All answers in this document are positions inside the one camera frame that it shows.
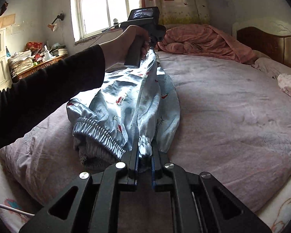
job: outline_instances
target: device screen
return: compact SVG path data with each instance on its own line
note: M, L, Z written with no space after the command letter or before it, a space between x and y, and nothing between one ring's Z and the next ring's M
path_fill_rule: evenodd
M146 18L146 17L152 17L152 16L153 16L152 8L139 9L134 12L133 19Z

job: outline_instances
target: person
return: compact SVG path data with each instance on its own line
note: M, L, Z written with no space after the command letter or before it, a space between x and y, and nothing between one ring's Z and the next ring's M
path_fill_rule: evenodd
M79 92L101 87L105 70L123 63L136 35L143 36L141 58L149 50L148 32L129 26L119 37L95 45L0 91L0 148L23 137Z

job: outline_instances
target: red box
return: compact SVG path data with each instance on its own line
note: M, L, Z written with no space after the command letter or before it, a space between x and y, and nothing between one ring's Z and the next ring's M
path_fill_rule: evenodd
M42 48L42 42L28 42L26 44L26 48L29 49L30 47L35 49L41 49Z

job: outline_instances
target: white wall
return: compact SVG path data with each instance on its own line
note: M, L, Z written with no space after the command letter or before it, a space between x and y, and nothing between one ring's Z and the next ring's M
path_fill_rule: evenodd
M16 14L15 24L6 28L6 46L11 54L24 51L29 41L46 42L44 34L44 0L6 0L3 16Z
M271 17L291 24L291 7L286 0L206 0L210 24L231 34L234 22Z
M84 44L79 45L74 44L70 0L46 0L46 7L47 12L44 17L45 25L52 23L52 21L60 13L63 13L65 15L65 19L63 21L60 20L56 21L56 23L58 23L58 29L56 31L52 32L49 28L46 29L46 37L50 45L53 45L54 43L57 42L64 43L67 46L69 55L72 55L88 48L93 43L93 40L91 40ZM95 44L110 41L119 36L120 34L121 31L106 33Z

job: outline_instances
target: white bottle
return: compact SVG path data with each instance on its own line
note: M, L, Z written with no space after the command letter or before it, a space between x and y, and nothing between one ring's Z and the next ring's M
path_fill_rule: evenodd
M44 58L45 61L50 60L51 58L53 58L53 56L50 54L49 50L47 49L47 46L44 46Z

